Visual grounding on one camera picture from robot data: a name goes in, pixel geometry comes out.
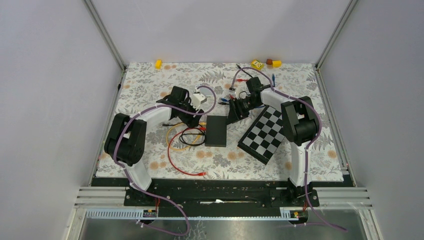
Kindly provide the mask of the black router box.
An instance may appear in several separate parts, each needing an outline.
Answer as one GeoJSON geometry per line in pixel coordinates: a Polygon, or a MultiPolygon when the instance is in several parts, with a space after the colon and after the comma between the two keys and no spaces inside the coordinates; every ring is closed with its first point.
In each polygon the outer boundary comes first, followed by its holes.
{"type": "Polygon", "coordinates": [[[205,146],[227,146],[227,117],[220,115],[208,115],[205,126],[205,146]]]}

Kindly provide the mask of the white network switch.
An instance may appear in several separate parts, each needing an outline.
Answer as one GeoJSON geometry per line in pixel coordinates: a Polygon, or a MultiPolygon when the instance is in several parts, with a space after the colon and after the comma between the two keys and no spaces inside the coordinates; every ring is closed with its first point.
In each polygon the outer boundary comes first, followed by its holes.
{"type": "Polygon", "coordinates": [[[209,86],[198,86],[197,91],[206,97],[212,97],[214,95],[213,89],[209,86]]]}

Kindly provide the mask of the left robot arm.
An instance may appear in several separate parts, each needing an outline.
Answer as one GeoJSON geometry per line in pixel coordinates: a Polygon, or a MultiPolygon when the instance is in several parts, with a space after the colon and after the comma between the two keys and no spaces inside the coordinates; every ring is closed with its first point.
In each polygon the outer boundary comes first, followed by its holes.
{"type": "Polygon", "coordinates": [[[130,186],[137,189],[135,197],[142,205],[148,206],[155,200],[155,192],[149,188],[152,178],[142,161],[148,131],[174,118],[189,128],[197,127],[201,116],[206,114],[202,110],[206,101],[207,96],[199,88],[189,93],[174,86],[154,106],[134,116],[123,113],[114,116],[103,149],[123,169],[130,186]]]}

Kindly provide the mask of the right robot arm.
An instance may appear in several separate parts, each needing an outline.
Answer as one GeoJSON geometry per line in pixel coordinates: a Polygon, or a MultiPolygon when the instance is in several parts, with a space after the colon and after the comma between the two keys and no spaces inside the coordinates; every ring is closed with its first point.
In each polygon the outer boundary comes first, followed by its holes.
{"type": "Polygon", "coordinates": [[[289,180],[295,186],[287,191],[287,201],[293,206],[301,205],[307,194],[301,187],[310,183],[308,173],[309,148],[317,140],[322,131],[322,121],[308,96],[294,97],[282,93],[272,84],[264,85],[258,77],[246,82],[249,94],[244,98],[235,97],[229,100],[227,123],[232,124],[249,116],[249,111],[262,105],[280,108],[282,133],[291,147],[292,169],[289,180]]]}

